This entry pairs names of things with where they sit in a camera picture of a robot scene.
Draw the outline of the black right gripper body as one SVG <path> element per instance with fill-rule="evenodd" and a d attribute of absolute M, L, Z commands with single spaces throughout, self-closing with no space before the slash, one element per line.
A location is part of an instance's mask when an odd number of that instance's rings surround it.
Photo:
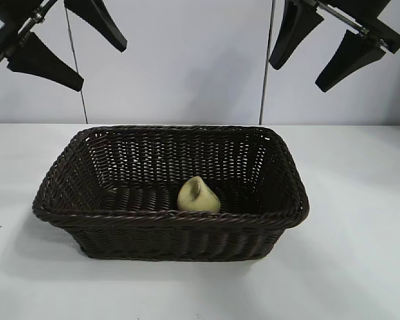
<path fill-rule="evenodd" d="M 400 48 L 400 34 L 378 19 L 388 1 L 286 1 L 285 3 L 316 3 L 318 7 L 328 12 L 336 8 L 354 19 L 361 29 L 382 40 L 390 52 L 396 53 Z"/>

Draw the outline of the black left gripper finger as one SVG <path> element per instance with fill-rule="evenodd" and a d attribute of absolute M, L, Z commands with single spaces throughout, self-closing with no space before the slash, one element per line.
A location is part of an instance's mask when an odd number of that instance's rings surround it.
<path fill-rule="evenodd" d="M 7 58 L 12 72 L 42 77 L 80 92 L 84 79 L 64 63 L 38 38 L 29 32 L 16 51 Z"/>
<path fill-rule="evenodd" d="M 64 6 L 97 30 L 118 51 L 126 50 L 127 40 L 102 0 L 64 0 Z"/>

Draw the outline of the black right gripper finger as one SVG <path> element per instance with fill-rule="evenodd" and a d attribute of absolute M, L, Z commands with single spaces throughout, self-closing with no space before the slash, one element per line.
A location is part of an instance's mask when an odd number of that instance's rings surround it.
<path fill-rule="evenodd" d="M 385 51 L 369 37 L 346 30 L 334 56 L 319 74 L 316 86 L 327 92 L 344 78 L 368 64 L 380 60 Z"/>
<path fill-rule="evenodd" d="M 269 58 L 274 69 L 282 68 L 302 40 L 323 22 L 317 7 L 316 3 L 285 3 L 279 34 Z"/>

